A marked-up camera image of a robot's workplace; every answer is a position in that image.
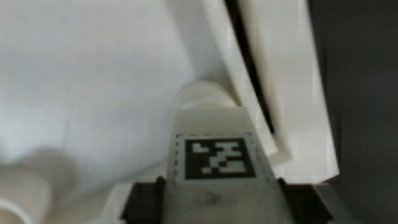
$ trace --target dark background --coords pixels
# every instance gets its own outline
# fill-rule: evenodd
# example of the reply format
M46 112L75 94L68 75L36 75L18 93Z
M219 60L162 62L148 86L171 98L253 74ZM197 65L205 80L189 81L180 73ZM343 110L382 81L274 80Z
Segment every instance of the dark background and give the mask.
M398 223L398 1L309 0L341 177L366 223Z

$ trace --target white rounded object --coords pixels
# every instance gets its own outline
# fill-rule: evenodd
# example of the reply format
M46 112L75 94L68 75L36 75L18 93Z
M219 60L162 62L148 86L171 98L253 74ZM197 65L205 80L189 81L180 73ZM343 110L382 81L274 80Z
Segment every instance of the white rounded object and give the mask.
M23 168L0 171L0 223L43 224L52 209L52 186Z
M217 107L237 107L228 90L212 81L194 81L178 93L174 109Z

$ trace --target white cylinder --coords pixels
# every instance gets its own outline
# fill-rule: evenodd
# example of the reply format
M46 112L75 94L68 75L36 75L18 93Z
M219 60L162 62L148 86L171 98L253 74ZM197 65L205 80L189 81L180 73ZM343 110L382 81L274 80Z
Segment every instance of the white cylinder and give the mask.
M0 223L43 224L52 209L52 186L23 168L0 170Z

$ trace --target white wall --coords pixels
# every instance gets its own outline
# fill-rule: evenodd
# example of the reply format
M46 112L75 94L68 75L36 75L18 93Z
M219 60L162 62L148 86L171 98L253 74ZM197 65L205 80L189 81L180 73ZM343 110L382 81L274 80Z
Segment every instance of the white wall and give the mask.
M66 204L169 150L183 84L229 85L197 1L0 0L0 165Z

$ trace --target black and white square pattern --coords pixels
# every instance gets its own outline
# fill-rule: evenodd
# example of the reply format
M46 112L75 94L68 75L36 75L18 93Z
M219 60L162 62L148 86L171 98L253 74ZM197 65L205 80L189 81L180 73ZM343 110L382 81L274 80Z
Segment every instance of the black and white square pattern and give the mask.
M244 138L185 141L185 179L256 177Z

